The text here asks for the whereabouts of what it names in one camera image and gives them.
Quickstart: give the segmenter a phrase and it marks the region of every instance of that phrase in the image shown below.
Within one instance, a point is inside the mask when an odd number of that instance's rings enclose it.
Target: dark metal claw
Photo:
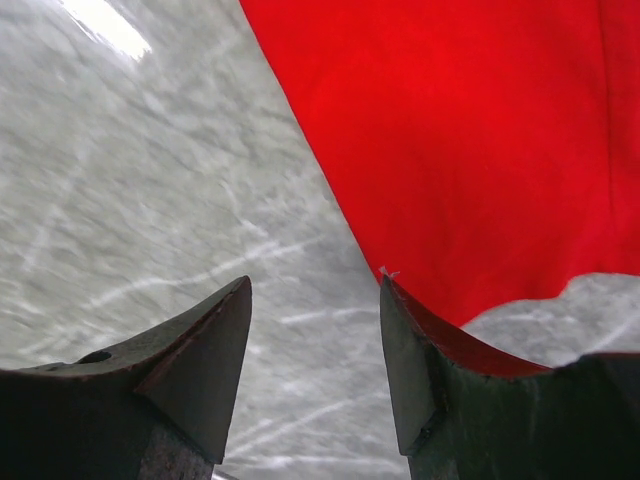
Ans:
[[[0,478],[210,479],[250,321],[244,277],[77,363],[0,370]]]
[[[385,278],[382,341],[414,479],[640,479],[640,355],[548,369],[501,352]]]

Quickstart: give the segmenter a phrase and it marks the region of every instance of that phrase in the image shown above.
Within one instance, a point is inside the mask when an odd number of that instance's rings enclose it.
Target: red cloth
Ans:
[[[640,1],[241,3],[376,274],[462,325],[640,273]]]

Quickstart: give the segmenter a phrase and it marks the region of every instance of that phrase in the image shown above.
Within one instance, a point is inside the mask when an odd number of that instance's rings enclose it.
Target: screw hole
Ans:
[[[99,350],[97,352],[90,353],[86,357],[81,358],[76,363],[98,363],[104,362],[111,358],[111,354],[109,352],[105,352],[104,350]]]

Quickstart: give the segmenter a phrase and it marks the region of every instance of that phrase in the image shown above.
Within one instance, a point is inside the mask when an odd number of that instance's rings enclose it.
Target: red fabric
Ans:
[[[462,325],[640,273],[640,1],[241,3],[376,274]]]

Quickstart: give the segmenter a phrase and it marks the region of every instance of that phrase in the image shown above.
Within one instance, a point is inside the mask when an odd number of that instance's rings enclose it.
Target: stone countertop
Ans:
[[[408,478],[378,289],[235,0],[0,5],[0,366],[84,354],[248,274],[225,464]],[[593,275],[468,331],[560,364],[640,344],[640,281]]]

